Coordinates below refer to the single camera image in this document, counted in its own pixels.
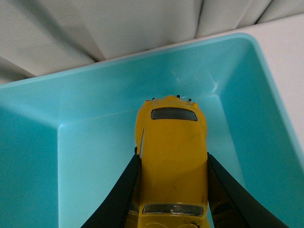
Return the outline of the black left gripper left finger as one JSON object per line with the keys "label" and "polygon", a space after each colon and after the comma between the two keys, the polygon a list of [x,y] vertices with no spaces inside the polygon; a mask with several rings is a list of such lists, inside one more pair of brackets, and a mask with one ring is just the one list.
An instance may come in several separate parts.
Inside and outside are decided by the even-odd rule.
{"label": "black left gripper left finger", "polygon": [[82,225],[83,228],[123,228],[140,170],[140,157],[133,155],[105,200]]}

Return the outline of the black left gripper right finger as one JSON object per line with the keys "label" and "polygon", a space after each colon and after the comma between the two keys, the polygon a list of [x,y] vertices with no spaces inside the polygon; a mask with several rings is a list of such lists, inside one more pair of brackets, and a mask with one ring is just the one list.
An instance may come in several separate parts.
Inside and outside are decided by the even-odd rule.
{"label": "black left gripper right finger", "polygon": [[208,153],[208,201],[216,228],[286,228]]}

